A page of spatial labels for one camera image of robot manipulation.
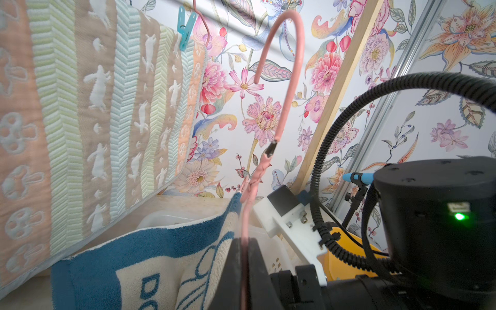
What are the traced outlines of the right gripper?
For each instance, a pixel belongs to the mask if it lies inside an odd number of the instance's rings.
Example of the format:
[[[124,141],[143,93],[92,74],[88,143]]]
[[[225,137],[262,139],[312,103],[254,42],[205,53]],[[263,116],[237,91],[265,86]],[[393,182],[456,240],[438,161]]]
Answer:
[[[320,286],[314,265],[295,267],[296,275],[290,271],[270,274],[276,296],[283,309],[325,310],[323,287]]]

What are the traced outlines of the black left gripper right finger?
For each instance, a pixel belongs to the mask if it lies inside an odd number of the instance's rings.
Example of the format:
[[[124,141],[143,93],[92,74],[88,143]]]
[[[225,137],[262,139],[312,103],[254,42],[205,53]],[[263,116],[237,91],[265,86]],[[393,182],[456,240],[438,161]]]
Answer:
[[[253,310],[283,310],[282,303],[267,273],[258,242],[254,238],[249,239],[247,260],[247,308]]]

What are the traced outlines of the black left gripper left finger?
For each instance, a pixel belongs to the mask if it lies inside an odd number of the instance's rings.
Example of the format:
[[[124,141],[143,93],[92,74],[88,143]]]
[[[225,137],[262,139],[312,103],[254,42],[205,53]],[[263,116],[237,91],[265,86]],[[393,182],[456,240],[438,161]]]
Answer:
[[[246,309],[246,264],[240,238],[231,243],[209,309]]]

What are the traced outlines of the cream blue cartoon towel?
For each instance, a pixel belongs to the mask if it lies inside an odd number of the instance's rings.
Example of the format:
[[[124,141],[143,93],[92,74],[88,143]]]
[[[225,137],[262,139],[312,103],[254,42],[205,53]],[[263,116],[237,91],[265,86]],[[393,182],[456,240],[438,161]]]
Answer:
[[[241,213],[140,229],[54,264],[54,309],[207,309]]]

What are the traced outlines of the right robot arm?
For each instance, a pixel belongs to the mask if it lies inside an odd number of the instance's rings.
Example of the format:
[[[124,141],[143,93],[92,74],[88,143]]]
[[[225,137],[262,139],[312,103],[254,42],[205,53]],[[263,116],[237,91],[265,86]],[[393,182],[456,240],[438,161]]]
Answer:
[[[340,262],[361,270],[320,285],[313,266],[271,275],[283,309],[483,309],[495,307],[495,158],[408,161],[373,174],[361,229],[381,212],[389,254],[376,257],[367,236],[363,255],[339,244],[337,227],[322,217],[319,200],[324,160],[339,131],[369,103],[410,89],[454,94],[495,110],[495,82],[458,73],[397,77],[355,99],[335,120],[311,175],[309,207],[317,243]]]

